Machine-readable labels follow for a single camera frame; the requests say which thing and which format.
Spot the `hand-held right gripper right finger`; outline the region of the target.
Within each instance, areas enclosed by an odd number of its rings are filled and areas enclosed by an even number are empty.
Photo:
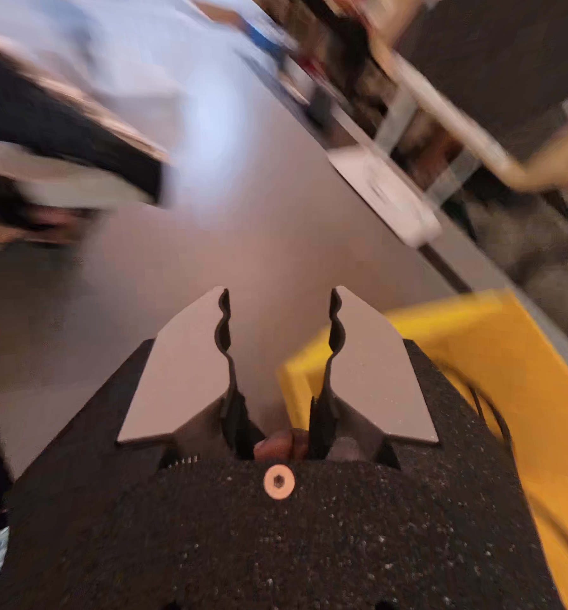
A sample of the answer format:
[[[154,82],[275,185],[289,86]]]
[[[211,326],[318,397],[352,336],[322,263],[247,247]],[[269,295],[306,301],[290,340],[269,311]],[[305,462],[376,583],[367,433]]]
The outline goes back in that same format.
[[[385,441],[440,442],[402,336],[377,310],[344,286],[333,288],[326,362],[310,408],[311,446],[338,437],[361,446]]]

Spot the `yellow plastic bin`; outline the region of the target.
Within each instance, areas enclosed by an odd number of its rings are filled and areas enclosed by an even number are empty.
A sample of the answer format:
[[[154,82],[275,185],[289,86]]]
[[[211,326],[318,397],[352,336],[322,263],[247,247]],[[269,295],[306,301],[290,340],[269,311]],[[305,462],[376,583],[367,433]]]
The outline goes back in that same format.
[[[439,442],[335,467],[334,525],[300,601],[333,609],[568,609],[568,366],[511,293],[390,312]]]

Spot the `person's right hand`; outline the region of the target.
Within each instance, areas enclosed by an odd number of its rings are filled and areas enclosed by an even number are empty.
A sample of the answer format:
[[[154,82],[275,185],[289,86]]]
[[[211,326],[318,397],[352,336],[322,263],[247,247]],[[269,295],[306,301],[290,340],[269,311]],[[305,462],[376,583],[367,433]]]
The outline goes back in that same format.
[[[276,461],[285,463],[306,459],[309,447],[307,430],[291,428],[281,430],[259,441],[253,448],[257,462]]]

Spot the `black board on white stand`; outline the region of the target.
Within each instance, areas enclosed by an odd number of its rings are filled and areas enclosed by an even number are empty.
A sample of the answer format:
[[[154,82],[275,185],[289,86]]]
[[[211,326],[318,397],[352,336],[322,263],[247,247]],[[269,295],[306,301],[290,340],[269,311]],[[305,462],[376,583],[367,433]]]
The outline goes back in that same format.
[[[517,193],[568,188],[568,128],[518,155],[510,137],[568,100],[568,1],[387,1],[369,49],[396,102],[429,114]]]

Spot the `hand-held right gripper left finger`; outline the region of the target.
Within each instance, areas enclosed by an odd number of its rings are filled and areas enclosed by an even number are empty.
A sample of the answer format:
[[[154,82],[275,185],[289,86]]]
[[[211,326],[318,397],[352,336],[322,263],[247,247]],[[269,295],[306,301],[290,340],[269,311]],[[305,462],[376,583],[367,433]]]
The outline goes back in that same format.
[[[119,445],[167,443],[179,453],[234,453],[245,398],[228,350],[228,289],[217,286],[157,334],[118,434]]]

